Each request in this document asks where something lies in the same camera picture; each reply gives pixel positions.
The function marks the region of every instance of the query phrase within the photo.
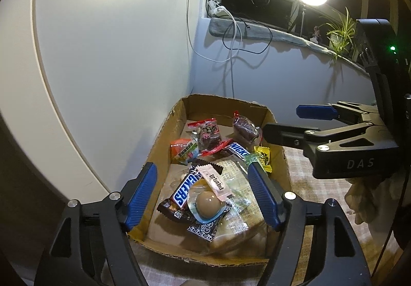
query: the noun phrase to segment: plaid cloth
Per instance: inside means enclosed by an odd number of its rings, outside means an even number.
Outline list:
[[[310,161],[298,149],[284,148],[290,170],[293,191],[304,200],[323,203],[328,198],[335,198],[351,222],[361,243],[369,268],[375,266],[381,247],[373,244],[367,224],[355,225],[353,212],[348,208],[344,195],[350,188],[344,179],[318,180],[312,176]],[[308,264],[312,237],[312,226],[306,227],[303,247],[293,285],[302,283]],[[141,245],[131,242],[141,271],[150,286],[180,286],[186,280],[197,280],[209,286],[254,286],[263,272],[263,266],[244,266],[237,268],[213,268],[198,263],[186,263],[156,254]],[[108,285],[110,280],[108,268],[103,271],[103,279]]]

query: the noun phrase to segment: screw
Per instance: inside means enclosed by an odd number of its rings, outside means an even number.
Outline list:
[[[79,202],[76,199],[71,199],[68,203],[68,207],[76,207]]]
[[[297,195],[294,192],[288,191],[284,194],[284,197],[288,200],[294,200],[295,198],[297,198]]]
[[[329,201],[328,201],[328,205],[330,205],[331,207],[335,207],[335,206],[337,206],[337,201],[334,199],[334,198],[331,198]]]
[[[320,151],[328,151],[330,150],[330,147],[328,147],[327,145],[319,145],[317,149]]]
[[[111,200],[118,200],[118,199],[120,199],[120,197],[121,197],[120,192],[113,192],[113,193],[111,193],[110,196],[109,196],[109,198],[110,198]]]

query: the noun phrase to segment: blue rubber pad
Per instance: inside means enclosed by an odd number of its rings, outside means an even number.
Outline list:
[[[331,105],[299,105],[297,116],[304,119],[333,120],[338,118],[338,111]]]
[[[256,162],[250,164],[248,167],[248,182],[250,183],[254,197],[256,197],[258,206],[260,207],[261,213],[264,217],[264,221],[269,226],[277,229],[281,225],[278,218],[277,203],[275,202],[273,195],[262,179],[260,173],[256,169],[255,164]]]
[[[128,205],[127,220],[125,222],[127,231],[132,230],[134,226],[140,223],[156,182],[157,167],[155,164],[152,164]]]

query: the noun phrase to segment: spider plant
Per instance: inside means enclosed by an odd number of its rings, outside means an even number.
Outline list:
[[[356,33],[356,22],[350,17],[350,12],[347,7],[345,7],[345,10],[347,11],[346,16],[338,13],[341,23],[334,23],[331,21],[330,23],[326,23],[326,25],[331,28],[331,30],[327,32],[327,36],[329,36],[330,47],[332,47],[335,52],[335,55],[332,58],[334,63],[336,63],[338,57],[342,57],[344,52],[348,51],[347,46],[353,44],[353,37]]]

